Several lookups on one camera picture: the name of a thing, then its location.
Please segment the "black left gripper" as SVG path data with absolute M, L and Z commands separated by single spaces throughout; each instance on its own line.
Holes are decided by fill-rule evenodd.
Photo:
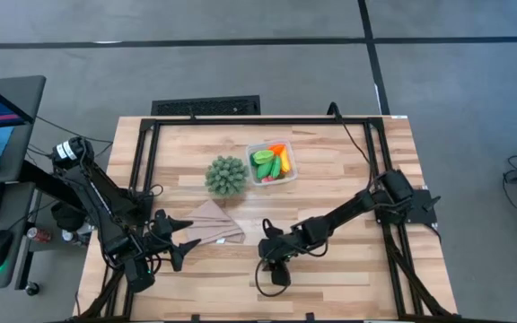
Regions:
M 146 259 L 151 265 L 160 265 L 163 261 L 171 262 L 173 271 L 180 272 L 185 256 L 201 242 L 201 239 L 171 246 L 171 240 L 165 237 L 166 232 L 160 227 L 161 223 L 166 225 L 167 220 L 172 231 L 180 231 L 193 224 L 189 220 L 176 220 L 171 216 L 168 217 L 163 209 L 157 210 L 154 218 L 145 222 L 145 228 L 147 229 L 145 234 Z

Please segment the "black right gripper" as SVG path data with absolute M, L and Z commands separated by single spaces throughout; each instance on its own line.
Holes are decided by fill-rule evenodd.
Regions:
M 263 223 L 262 227 L 266 237 L 258 244 L 258 255 L 270 264 L 271 283 L 289 286 L 291 276 L 285 261 L 309 252 L 312 245 L 311 226 L 295 225 L 289 233 L 284 233 L 272 223 Z

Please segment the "clear plastic tupperware container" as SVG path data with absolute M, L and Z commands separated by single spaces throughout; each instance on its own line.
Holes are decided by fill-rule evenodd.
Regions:
M 287 173 L 280 172 L 280 175 L 285 175 L 285 179 L 268 182 L 268 183 L 262 183 L 261 180 L 258 180 L 257 178 L 257 167 L 253 167 L 250 164 L 249 155 L 251 153 L 255 153 L 257 151 L 261 150 L 268 150 L 268 147 L 274 144 L 284 144 L 285 149 L 288 153 L 289 162 L 291 164 L 291 169 Z M 270 142 L 265 142 L 262 144 L 251 144 L 246 147 L 246 157 L 248 160 L 248 164 L 250 166 L 250 174 L 251 174 L 251 182 L 256 186 L 269 186 L 269 185 L 276 185 L 276 184 L 283 184 L 287 183 L 289 181 L 295 180 L 298 177 L 298 168 L 296 166 L 295 160 L 294 160 L 294 152 L 291 146 L 291 143 L 286 139 L 277 139 Z

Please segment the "folded beige cloth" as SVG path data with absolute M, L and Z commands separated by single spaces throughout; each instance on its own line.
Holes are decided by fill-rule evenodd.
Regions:
M 208 200 L 184 217 L 192 224 L 186 229 L 189 240 L 200 239 L 201 244 L 224 239 L 243 243 L 246 235 L 242 228 L 213 200 Z

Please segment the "potted green succulent plant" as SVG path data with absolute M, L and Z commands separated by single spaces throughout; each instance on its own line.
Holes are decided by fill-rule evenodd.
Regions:
M 219 197 L 244 193 L 249 169 L 239 158 L 218 156 L 207 167 L 205 186 L 209 193 Z

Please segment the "black bag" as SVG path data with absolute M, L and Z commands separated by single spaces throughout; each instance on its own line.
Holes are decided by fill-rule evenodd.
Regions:
M 51 207 L 51 213 L 57 226 L 65 231 L 78 231 L 86 222 L 86 213 L 70 205 L 58 202 Z

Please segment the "black floor grille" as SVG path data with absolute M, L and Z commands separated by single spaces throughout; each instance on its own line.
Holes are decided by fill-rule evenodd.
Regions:
M 154 100 L 152 116 L 260 115 L 260 97 L 228 96 L 181 100 Z

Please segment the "red drink can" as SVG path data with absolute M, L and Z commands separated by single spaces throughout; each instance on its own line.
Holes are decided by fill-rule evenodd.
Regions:
M 26 232 L 26 237 L 40 243 L 49 243 L 52 239 L 50 231 L 38 227 L 31 227 Z

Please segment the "grey computer desk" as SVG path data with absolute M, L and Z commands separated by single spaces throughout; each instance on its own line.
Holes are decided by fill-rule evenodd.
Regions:
M 37 115 L 46 78 L 42 75 L 0 78 L 0 94 L 27 115 Z M 0 230 L 13 233 L 8 255 L 0 267 L 0 288 L 13 280 L 17 264 L 21 261 L 22 229 L 24 216 L 31 209 L 36 186 L 32 182 L 20 182 L 22 164 L 31 140 L 33 126 L 16 127 L 11 133 L 1 159 L 0 182 L 5 183 L 0 203 Z

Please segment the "black metal rig frame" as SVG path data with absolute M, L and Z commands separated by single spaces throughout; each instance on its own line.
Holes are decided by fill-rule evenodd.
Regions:
M 405 277 L 392 280 L 382 227 L 364 214 L 337 229 L 327 249 L 291 260 L 291 286 L 257 273 L 261 222 L 282 229 L 324 215 L 367 183 L 371 172 L 402 170 L 416 188 L 425 186 L 409 122 L 404 117 L 351 118 L 142 117 L 118 122 L 109 176 L 120 186 L 137 178 L 140 188 L 162 186 L 155 208 L 180 218 L 209 199 L 205 172 L 218 156 L 246 157 L 246 147 L 277 139 L 291 143 L 298 177 L 273 186 L 250 185 L 221 208 L 243 229 L 243 243 L 211 243 L 193 249 L 180 272 L 164 264 L 152 287 L 136 295 L 119 290 L 112 313 L 132 320 L 258 321 L 304 319 L 393 319 L 412 312 Z

